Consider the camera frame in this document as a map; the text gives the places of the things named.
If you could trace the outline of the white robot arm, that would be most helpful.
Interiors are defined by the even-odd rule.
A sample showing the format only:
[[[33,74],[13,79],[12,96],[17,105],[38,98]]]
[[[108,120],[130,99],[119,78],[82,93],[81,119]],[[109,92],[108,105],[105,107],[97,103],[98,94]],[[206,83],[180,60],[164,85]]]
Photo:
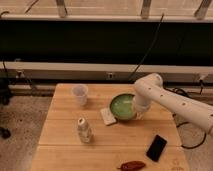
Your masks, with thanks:
[[[165,90],[157,73],[136,80],[133,86],[132,106],[136,112],[145,113],[155,101],[213,136],[213,106]]]

